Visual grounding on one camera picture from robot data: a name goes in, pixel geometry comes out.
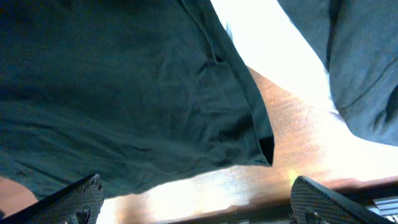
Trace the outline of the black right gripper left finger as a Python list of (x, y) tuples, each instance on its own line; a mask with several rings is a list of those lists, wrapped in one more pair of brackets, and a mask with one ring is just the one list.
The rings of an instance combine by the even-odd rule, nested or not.
[(1, 224), (96, 224), (104, 203), (99, 174), (88, 175), (1, 220)]

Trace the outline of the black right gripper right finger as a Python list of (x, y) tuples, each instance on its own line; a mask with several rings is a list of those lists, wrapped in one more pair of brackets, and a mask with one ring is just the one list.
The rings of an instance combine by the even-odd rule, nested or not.
[(296, 178), (290, 204), (298, 224), (392, 224), (389, 219), (305, 176)]

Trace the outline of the black shorts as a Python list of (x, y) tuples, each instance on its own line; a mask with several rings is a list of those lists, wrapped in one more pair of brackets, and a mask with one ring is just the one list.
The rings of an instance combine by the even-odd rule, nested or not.
[(107, 198), (271, 166), (260, 91), (210, 1), (1, 1), (1, 175)]

